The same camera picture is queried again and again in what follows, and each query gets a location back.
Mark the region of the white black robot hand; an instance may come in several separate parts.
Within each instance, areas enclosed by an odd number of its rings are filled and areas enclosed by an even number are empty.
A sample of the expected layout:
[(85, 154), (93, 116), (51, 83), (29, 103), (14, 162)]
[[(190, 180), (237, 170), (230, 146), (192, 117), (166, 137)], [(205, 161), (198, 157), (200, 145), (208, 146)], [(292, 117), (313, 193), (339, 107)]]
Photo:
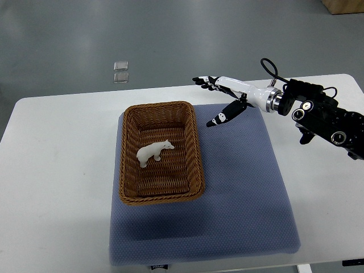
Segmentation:
[(194, 77), (192, 80), (204, 89), (223, 92), (235, 98), (233, 102), (206, 123), (207, 127), (227, 123), (240, 115), (247, 107), (258, 107), (266, 113), (277, 111), (283, 95), (281, 90), (273, 86), (257, 88), (244, 81), (225, 76), (200, 76)]

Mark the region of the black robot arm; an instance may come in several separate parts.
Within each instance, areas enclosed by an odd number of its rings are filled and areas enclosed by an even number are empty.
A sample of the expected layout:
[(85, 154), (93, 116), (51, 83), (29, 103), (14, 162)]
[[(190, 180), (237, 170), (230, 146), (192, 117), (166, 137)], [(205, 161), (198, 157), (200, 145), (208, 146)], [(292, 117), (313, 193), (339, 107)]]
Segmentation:
[(338, 101), (327, 96), (325, 90), (321, 85), (286, 80), (276, 111), (286, 116), (293, 103), (300, 101), (300, 107), (292, 112), (292, 119), (302, 133), (300, 144), (308, 144), (318, 136), (344, 148), (352, 159), (362, 160), (363, 115), (338, 107)]

